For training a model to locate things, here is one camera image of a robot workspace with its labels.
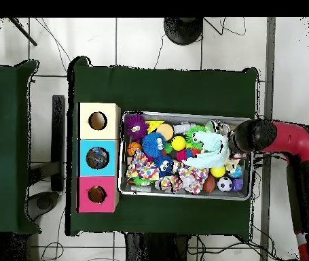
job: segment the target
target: dark green table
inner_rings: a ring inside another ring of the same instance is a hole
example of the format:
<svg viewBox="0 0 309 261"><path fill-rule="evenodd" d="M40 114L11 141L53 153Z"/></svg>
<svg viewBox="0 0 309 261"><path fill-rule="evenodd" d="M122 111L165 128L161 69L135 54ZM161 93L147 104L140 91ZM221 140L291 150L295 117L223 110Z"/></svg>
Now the dark green table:
<svg viewBox="0 0 309 261"><path fill-rule="evenodd" d="M29 192L28 82L34 60L0 66L0 232L35 233L25 215Z"/></svg>
<svg viewBox="0 0 309 261"><path fill-rule="evenodd" d="M116 103L122 111L254 118L257 70L174 71L69 65L67 178L77 175L77 102ZM249 238L250 200L121 195L115 213L76 213L75 176L67 182L67 233L82 231L238 234Z"/></svg>

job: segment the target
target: soccer ball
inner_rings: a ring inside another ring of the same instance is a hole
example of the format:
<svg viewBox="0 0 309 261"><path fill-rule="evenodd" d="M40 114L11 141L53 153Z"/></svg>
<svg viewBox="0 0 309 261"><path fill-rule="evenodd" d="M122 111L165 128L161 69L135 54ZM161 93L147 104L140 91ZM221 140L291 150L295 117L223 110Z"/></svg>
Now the soccer ball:
<svg viewBox="0 0 309 261"><path fill-rule="evenodd" d="M232 180L230 180L228 177L222 177L217 182L217 187L220 191L228 192L233 188Z"/></svg>

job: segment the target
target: yellow ball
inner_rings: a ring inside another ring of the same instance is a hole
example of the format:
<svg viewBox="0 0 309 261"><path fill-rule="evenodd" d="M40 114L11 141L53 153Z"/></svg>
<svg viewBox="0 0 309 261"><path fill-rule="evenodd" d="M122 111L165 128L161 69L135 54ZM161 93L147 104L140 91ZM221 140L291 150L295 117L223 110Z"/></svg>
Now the yellow ball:
<svg viewBox="0 0 309 261"><path fill-rule="evenodd" d="M176 151L181 151L185 147L185 139L182 136L175 136L171 141L171 146Z"/></svg>
<svg viewBox="0 0 309 261"><path fill-rule="evenodd" d="M220 178L225 174L225 167L224 165L222 167L213 167L210 169L210 172L216 178Z"/></svg>

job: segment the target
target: metal tray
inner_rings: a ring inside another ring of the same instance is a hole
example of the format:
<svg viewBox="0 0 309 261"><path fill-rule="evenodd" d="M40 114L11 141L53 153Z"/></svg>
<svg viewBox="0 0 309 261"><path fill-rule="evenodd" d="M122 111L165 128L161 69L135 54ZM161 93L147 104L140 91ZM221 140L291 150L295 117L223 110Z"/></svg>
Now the metal tray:
<svg viewBox="0 0 309 261"><path fill-rule="evenodd" d="M205 199L224 199L224 200L236 200L244 201L247 200L251 195L251 177L249 171L252 171L253 166L253 153L248 154L246 160L241 160L240 165L244 167L243 179L244 187L238 192L222 192L216 187L211 193L206 193L201 191L198 195L192 195L186 192L184 189L179 190L175 194L172 192L168 193L165 190L157 190L154 185L151 186L151 192L134 192L131 190L131 185L128 184L128 179L126 177L126 148L131 142L130 137L125 133L127 127L125 125L125 118L131 114L133 111L125 111L122 115L122 141L120 143L120 159L119 159L119 173L118 173L118 190L123 194L129 195L147 195L147 196L167 196L167 197L185 197L185 198L205 198ZM244 121L249 120L249 118L233 118L233 117L221 117L221 116L203 116L203 115L189 115L189 114L168 114L159 112L141 112L145 120L163 120L171 125L177 125L182 122L191 122L195 124L205 124L207 121L221 120L222 122L238 126Z"/></svg>

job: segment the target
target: toy pile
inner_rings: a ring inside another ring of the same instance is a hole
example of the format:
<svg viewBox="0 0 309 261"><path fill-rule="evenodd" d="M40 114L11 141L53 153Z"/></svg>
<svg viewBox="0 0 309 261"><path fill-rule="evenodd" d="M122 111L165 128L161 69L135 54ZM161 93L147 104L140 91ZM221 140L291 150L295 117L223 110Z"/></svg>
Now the toy pile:
<svg viewBox="0 0 309 261"><path fill-rule="evenodd" d="M228 140L235 127L219 120L205 125L145 121L140 114L125 119L130 137L126 176L134 191L154 185L167 193L237 192L243 187L244 155L234 155Z"/></svg>

